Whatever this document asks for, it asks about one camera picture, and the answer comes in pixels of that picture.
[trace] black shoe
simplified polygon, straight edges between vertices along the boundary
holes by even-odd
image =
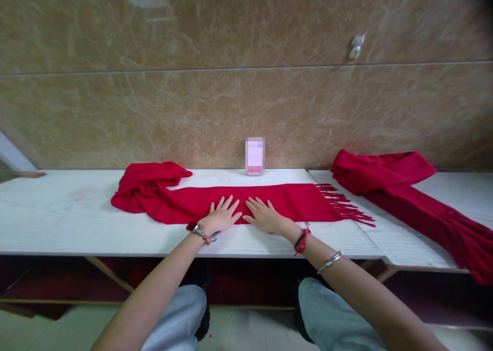
[[[183,280],[180,283],[180,287],[190,284],[195,284],[207,293],[209,284],[211,283],[211,266],[206,258],[196,258],[188,268]],[[205,307],[204,316],[200,321],[199,328],[195,332],[195,337],[200,342],[204,339],[209,331],[209,323],[211,321],[211,312],[209,310],[209,303]]]

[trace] silver bracelet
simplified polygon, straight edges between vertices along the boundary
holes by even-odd
[[[324,271],[325,269],[327,269],[328,267],[331,267],[332,265],[334,265],[334,263],[340,259],[341,257],[343,256],[343,253],[341,251],[339,251],[338,253],[336,253],[335,255],[333,255],[318,271],[317,271],[317,275],[320,275],[320,273],[322,271]]]

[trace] white table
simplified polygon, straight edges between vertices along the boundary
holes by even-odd
[[[192,170],[177,188],[267,186],[314,183],[305,170]],[[114,208],[110,199],[123,170],[47,170],[39,179],[0,184],[0,254],[164,256],[185,237],[185,225],[164,225],[146,214]],[[349,258],[384,254],[352,220],[311,223],[314,235]],[[204,247],[201,257],[288,258],[293,247],[282,237],[236,225]]]
[[[309,174],[318,183],[330,183],[338,188],[353,205],[376,220],[376,228],[360,223],[358,225],[382,250],[385,261],[393,266],[394,271],[467,272],[459,269],[441,246],[365,198],[355,196],[341,187],[330,171],[310,170]],[[493,174],[437,173],[414,187],[467,217],[493,228]]]

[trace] knee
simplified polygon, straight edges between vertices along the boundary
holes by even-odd
[[[197,307],[204,309],[207,307],[207,297],[202,288],[195,284],[179,287],[177,293],[187,298],[188,301],[194,303]]]
[[[314,289],[319,286],[323,287],[323,284],[315,278],[305,278],[299,283],[298,301],[300,308],[303,308],[306,302],[313,297]]]

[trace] red fabric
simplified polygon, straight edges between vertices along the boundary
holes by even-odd
[[[482,285],[493,285],[493,231],[411,185],[435,168],[418,152],[363,156],[341,150],[331,171],[362,195],[445,248]]]
[[[303,235],[299,239],[298,243],[294,245],[294,250],[296,253],[294,254],[295,256],[299,253],[303,254],[305,251],[305,248],[307,246],[307,238],[308,234],[311,234],[312,232],[310,231],[310,228],[307,226],[305,229],[303,229]]]
[[[182,177],[192,173],[174,162],[131,164],[120,180],[111,204],[131,213],[146,212],[165,224],[196,223],[208,215],[211,202],[222,196],[240,200],[236,209],[251,215],[248,197],[268,199],[276,210],[294,221],[339,221],[344,218],[370,219],[353,206],[332,202],[314,184],[282,184],[268,187],[181,188],[170,191]],[[248,224],[242,218],[236,224]]]

